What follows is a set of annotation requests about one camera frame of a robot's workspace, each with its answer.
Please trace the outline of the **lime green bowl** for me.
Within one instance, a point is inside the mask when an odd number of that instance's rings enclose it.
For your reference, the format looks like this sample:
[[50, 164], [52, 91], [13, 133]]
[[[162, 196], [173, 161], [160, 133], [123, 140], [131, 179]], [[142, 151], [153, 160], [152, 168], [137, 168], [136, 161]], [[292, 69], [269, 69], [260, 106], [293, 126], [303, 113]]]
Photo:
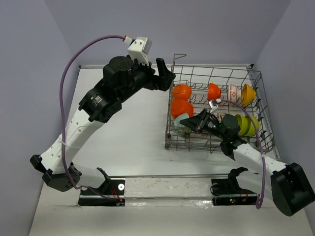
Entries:
[[240, 126], [240, 131], [238, 133], [239, 136], [245, 136], [249, 129], [249, 122], [247, 118], [243, 115], [235, 115], [238, 121], [238, 125]]
[[259, 131], [260, 129], [260, 123], [258, 119], [255, 116], [251, 116], [251, 118], [248, 118], [249, 122], [249, 130], [247, 132], [247, 136], [253, 136], [256, 134], [256, 131]]

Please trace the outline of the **small white bowl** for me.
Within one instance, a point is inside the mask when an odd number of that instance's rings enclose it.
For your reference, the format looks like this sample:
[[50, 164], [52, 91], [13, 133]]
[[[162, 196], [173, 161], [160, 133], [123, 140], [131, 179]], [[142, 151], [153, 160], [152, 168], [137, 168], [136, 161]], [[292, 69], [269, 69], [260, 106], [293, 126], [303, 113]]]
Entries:
[[188, 101], [191, 97], [192, 89], [186, 84], [178, 84], [173, 88], [172, 95], [174, 100]]

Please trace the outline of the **orange square bowl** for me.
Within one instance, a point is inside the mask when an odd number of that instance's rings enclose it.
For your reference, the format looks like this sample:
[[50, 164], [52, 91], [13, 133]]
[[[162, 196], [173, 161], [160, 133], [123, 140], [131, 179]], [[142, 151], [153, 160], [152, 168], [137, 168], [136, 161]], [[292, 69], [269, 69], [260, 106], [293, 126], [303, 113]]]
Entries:
[[177, 118], [179, 115], [187, 113], [189, 117], [193, 116], [194, 107], [185, 100], [177, 99], [171, 103], [171, 115], [173, 118]]

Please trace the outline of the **grey wire dish rack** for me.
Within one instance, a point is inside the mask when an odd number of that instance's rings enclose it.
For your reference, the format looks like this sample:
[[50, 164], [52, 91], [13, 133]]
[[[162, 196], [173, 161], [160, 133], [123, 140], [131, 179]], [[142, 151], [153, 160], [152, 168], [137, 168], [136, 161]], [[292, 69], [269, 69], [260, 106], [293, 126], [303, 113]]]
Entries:
[[253, 65], [215, 66], [188, 65], [181, 61], [185, 54], [174, 54], [171, 71], [176, 78], [170, 87], [168, 98], [165, 148], [202, 150], [211, 153], [221, 151], [221, 139], [207, 131], [189, 133], [178, 127], [171, 114], [174, 101], [172, 90], [180, 85], [191, 89], [188, 103], [193, 106], [194, 114], [209, 110], [208, 99], [215, 86], [224, 100], [213, 112], [218, 121], [225, 115], [236, 116], [240, 125], [240, 136], [257, 150], [264, 153], [277, 153], [276, 141], [269, 118], [268, 102], [262, 74], [253, 69]]

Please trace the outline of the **red white patterned bowl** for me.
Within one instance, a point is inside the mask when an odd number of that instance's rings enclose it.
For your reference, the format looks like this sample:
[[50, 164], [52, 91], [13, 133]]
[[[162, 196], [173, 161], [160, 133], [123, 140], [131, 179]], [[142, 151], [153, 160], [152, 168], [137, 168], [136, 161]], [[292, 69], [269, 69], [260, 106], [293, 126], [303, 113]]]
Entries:
[[240, 104], [242, 101], [242, 87], [230, 84], [228, 86], [228, 100]]

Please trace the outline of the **orange round bowl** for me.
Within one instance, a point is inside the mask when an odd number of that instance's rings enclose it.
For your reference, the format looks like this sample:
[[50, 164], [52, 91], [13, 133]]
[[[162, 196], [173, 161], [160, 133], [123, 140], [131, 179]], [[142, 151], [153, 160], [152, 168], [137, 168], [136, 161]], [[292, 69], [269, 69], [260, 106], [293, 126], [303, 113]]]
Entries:
[[208, 101], [216, 100], [219, 98], [221, 98], [221, 89], [216, 84], [209, 83], [207, 91]]

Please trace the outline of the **yellow bowl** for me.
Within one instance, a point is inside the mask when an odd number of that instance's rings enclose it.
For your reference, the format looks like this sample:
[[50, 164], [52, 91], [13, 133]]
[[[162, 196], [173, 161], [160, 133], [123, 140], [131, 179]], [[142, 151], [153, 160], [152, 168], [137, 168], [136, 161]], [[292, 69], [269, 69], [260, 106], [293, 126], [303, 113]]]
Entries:
[[242, 107], [246, 107], [251, 104], [256, 98], [256, 91], [249, 85], [245, 84], [242, 89]]

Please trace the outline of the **pale green ceramic bowl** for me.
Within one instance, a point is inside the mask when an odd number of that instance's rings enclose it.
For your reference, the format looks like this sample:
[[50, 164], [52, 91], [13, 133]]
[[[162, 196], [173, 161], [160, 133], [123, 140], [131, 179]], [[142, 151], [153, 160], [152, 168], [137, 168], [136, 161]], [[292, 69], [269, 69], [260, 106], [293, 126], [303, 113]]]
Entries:
[[188, 113], [179, 115], [172, 122], [172, 131], [181, 138], [187, 139], [190, 137], [192, 130], [180, 123], [180, 121], [189, 118]]

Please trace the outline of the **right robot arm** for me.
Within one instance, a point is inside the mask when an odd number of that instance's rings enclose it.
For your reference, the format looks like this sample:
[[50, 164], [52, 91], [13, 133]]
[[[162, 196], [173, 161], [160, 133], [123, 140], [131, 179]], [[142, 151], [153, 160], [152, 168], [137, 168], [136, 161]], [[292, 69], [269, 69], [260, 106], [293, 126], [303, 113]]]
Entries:
[[258, 189], [270, 186], [271, 199], [277, 209], [292, 216], [315, 200], [315, 193], [303, 168], [297, 163], [286, 164], [262, 155], [239, 135], [240, 126], [233, 115], [225, 115], [218, 121], [207, 110], [180, 121], [193, 132], [207, 131], [221, 138], [222, 152], [232, 160], [242, 163], [263, 175]]

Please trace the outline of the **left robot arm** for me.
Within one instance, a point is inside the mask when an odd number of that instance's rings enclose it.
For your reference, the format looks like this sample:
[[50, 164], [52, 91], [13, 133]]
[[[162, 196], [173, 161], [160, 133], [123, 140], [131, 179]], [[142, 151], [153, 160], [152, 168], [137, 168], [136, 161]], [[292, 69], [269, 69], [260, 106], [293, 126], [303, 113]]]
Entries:
[[91, 135], [139, 90], [170, 88], [175, 74], [168, 70], [164, 59], [157, 58], [156, 63], [157, 70], [154, 70], [129, 56], [117, 56], [103, 67], [102, 79], [82, 98], [71, 121], [62, 125], [56, 141], [41, 155], [30, 158], [47, 186], [60, 192], [86, 187], [97, 195], [105, 195], [111, 186], [107, 173], [102, 168], [79, 167], [72, 161]]

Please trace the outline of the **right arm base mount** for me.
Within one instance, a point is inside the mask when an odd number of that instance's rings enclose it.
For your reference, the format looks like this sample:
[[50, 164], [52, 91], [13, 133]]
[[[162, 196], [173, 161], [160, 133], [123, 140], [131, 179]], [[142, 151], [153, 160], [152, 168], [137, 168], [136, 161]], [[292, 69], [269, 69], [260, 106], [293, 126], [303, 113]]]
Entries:
[[249, 206], [255, 205], [257, 194], [241, 188], [237, 177], [248, 172], [245, 167], [232, 169], [225, 178], [211, 179], [210, 192], [213, 206]]

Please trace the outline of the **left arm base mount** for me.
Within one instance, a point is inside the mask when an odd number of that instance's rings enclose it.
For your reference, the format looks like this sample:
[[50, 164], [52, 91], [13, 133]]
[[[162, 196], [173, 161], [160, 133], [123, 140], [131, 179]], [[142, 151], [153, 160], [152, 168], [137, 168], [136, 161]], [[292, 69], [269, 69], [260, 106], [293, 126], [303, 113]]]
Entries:
[[78, 205], [82, 207], [124, 207], [125, 178], [110, 178], [109, 175], [98, 168], [105, 177], [105, 182], [97, 189], [81, 190]]

